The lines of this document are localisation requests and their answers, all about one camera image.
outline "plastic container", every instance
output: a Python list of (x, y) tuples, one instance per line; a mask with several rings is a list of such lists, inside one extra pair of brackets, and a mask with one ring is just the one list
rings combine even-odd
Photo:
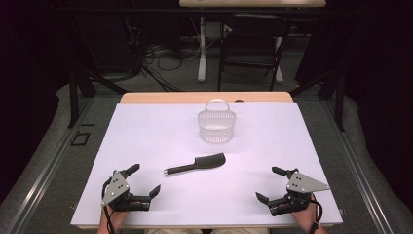
[(223, 143), (234, 135), (236, 114), (221, 99), (210, 101), (198, 114), (201, 138), (210, 143)]

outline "wire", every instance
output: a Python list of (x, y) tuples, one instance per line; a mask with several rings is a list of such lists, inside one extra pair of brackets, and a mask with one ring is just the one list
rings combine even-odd
[[(107, 185), (109, 185), (111, 180), (112, 180), (112, 177), (110, 177), (108, 180), (106, 180), (106, 182), (103, 183), (103, 188), (102, 188), (102, 193), (101, 193), (102, 199), (104, 197), (106, 187), (107, 187)], [(103, 207), (103, 211), (104, 211), (104, 214), (105, 214), (106, 220), (107, 220), (107, 224), (106, 224), (107, 225), (107, 231), (109, 232), (109, 234), (115, 234), (115, 229), (113, 228), (112, 221), (110, 220), (110, 217), (112, 216), (113, 211), (112, 211), (112, 214), (109, 214), (109, 211), (107, 209), (107, 205)]]
[(316, 221), (313, 223), (311, 227), (310, 234), (314, 234), (316, 230), (319, 228), (319, 222), (321, 221), (322, 217), (322, 205), (316, 200), (316, 196), (313, 194), (315, 200), (310, 200), (311, 203), (316, 204), (319, 207), (319, 213), (316, 210)]

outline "gray chair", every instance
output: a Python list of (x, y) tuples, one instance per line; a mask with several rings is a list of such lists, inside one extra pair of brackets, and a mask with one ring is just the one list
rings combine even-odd
[(225, 66), (262, 68), (267, 70), (265, 75), (272, 70), (272, 91), (289, 28), (287, 19), (272, 15), (233, 14), (224, 18), (220, 28), (218, 91)]

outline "black curtain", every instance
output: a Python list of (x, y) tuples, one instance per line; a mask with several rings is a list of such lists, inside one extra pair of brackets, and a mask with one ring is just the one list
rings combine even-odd
[(0, 11), (2, 202), (53, 121), (67, 70), (36, 3), (2, 1)]
[(413, 26), (405, 1), (328, 0), (327, 11), (358, 11), (357, 20), (321, 20), (298, 69), (308, 82), (344, 61), (345, 94), (358, 105), (367, 149), (394, 193), (406, 192), (413, 158)]

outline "spatula head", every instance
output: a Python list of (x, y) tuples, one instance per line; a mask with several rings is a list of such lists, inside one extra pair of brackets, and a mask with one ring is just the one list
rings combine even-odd
[(199, 169), (211, 169), (223, 165), (225, 161), (226, 159), (224, 153), (219, 153), (204, 157), (197, 157), (195, 158), (194, 165)]

